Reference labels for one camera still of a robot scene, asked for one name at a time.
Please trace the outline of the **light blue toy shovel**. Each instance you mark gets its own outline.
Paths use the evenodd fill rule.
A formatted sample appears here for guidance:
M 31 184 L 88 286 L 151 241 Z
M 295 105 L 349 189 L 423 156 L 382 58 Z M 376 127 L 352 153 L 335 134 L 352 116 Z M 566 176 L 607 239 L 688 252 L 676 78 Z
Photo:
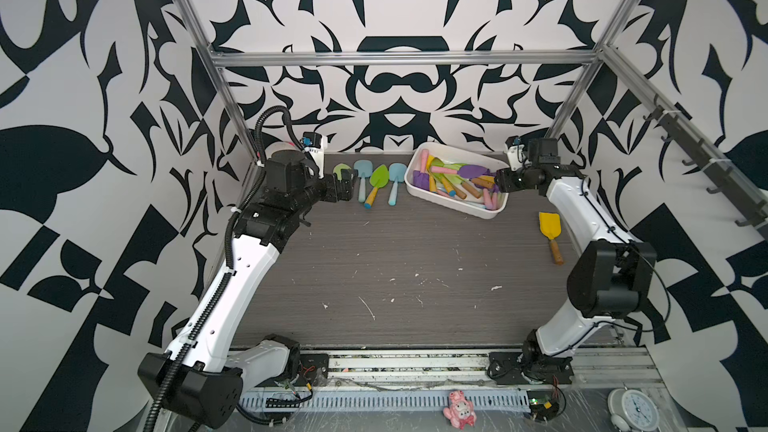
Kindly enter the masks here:
M 399 185 L 405 181 L 405 174 L 407 172 L 407 166 L 404 163 L 392 163 L 389 167 L 389 180 L 391 182 L 391 190 L 388 198 L 388 205 L 395 206 L 397 204 Z

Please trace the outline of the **green shovel yellow handle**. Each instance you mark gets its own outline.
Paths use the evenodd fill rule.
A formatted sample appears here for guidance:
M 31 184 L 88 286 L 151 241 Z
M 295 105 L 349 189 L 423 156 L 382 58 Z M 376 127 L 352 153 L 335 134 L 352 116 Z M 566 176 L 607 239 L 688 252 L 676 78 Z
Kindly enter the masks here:
M 372 186 L 372 191 L 368 194 L 364 202 L 364 207 L 366 209 L 371 209 L 373 207 L 379 190 L 385 187 L 388 182 L 389 169 L 386 165 L 382 164 L 373 171 L 370 177 L 370 185 Z

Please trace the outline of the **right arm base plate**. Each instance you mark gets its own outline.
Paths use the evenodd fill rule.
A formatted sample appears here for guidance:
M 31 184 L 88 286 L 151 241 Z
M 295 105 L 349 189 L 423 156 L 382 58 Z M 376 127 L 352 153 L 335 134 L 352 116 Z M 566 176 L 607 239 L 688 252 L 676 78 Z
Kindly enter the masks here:
M 498 385 L 570 384 L 572 357 L 537 357 L 526 361 L 522 352 L 492 352 L 488 356 L 486 376 Z

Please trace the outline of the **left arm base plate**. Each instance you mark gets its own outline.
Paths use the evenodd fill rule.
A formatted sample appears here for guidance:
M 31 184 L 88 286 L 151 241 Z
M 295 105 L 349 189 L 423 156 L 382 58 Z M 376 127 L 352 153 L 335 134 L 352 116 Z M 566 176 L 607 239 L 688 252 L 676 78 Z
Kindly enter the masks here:
M 324 353 L 301 353 L 292 357 L 283 373 L 277 377 L 268 378 L 260 386 L 303 387 L 307 383 L 312 386 L 327 378 L 329 355 Z

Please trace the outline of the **yellow shovel wooden handle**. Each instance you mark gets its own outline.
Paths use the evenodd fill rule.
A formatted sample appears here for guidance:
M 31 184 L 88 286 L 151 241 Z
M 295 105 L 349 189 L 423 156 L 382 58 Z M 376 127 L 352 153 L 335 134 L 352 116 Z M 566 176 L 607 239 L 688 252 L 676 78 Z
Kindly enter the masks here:
M 562 232 L 560 216 L 557 213 L 540 212 L 538 218 L 540 232 L 548 240 L 553 262 L 563 265 L 565 260 L 557 242 Z

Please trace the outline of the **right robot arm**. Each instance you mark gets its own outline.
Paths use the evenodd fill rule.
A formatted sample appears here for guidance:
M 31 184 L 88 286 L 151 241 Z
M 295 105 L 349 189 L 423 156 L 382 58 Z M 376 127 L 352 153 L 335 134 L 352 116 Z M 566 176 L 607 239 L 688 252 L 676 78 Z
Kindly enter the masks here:
M 608 216 L 581 171 L 561 162 L 557 140 L 524 143 L 513 136 L 505 145 L 509 166 L 495 172 L 495 184 L 503 193 L 535 190 L 546 197 L 579 251 L 565 303 L 529 334 L 519 359 L 524 370 L 563 370 L 588 338 L 647 302 L 657 254 Z

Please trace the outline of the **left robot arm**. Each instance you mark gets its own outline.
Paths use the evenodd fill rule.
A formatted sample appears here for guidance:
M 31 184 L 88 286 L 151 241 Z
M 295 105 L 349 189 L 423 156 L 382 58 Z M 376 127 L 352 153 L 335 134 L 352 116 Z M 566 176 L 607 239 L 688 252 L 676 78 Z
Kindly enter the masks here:
M 144 430 L 155 429 L 163 410 L 218 428 L 239 407 L 243 392 L 269 380 L 292 382 L 300 346 L 266 336 L 239 353 L 230 348 L 260 283 L 292 234 L 318 202 L 349 201 L 350 173 L 324 171 L 319 147 L 281 150 L 260 166 L 253 189 L 231 210 L 224 259 L 198 307 L 162 353 L 149 353 L 138 376 L 152 397 Z

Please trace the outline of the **green shovel orange handle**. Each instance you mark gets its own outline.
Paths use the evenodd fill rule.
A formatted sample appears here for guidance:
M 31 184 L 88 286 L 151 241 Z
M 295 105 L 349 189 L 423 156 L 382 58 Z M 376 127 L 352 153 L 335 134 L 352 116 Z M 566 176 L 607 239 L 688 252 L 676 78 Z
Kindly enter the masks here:
M 338 181 L 352 181 L 355 170 L 346 163 L 339 163 L 333 168 L 333 174 Z

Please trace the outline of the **light blue round shovel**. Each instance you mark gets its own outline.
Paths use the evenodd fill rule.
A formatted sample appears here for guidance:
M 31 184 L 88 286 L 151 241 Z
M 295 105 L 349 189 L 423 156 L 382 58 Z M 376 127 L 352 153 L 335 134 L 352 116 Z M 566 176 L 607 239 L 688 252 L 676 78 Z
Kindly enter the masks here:
M 358 185 L 358 201 L 364 203 L 367 198 L 366 192 L 366 180 L 369 179 L 373 172 L 373 164 L 370 160 L 361 159 L 357 160 L 353 164 L 353 168 L 356 172 Z

